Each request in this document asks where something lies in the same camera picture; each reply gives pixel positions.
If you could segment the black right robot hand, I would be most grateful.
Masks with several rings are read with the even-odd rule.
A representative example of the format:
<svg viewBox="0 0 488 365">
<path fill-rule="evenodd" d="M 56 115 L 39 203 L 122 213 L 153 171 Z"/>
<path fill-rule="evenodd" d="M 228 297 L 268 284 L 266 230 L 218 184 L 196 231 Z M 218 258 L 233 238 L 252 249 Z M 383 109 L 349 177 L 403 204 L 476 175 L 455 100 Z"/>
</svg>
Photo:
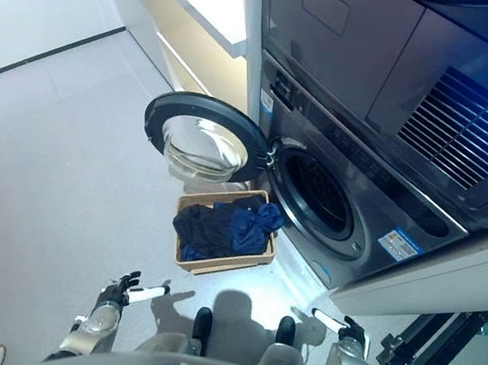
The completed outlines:
<svg viewBox="0 0 488 365">
<path fill-rule="evenodd" d="M 340 340 L 343 338 L 353 338 L 354 340 L 357 340 L 364 349 L 368 345 L 364 329 L 348 315 L 345 315 L 342 320 L 337 320 L 318 308 L 313 308 L 311 313 L 317 320 L 324 324 L 328 330 L 337 334 Z"/>
</svg>

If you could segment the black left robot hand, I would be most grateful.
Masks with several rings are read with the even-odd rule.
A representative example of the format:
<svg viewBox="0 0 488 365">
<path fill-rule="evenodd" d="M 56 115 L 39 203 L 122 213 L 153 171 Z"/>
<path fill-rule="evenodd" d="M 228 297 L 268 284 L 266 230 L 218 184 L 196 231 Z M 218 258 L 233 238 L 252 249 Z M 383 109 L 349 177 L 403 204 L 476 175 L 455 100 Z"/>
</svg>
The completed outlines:
<svg viewBox="0 0 488 365">
<path fill-rule="evenodd" d="M 140 271 L 133 271 L 120 278 L 119 286 L 122 289 L 119 303 L 122 307 L 160 298 L 170 293 L 169 286 L 165 284 L 148 288 L 139 286 L 140 277 Z"/>
</svg>

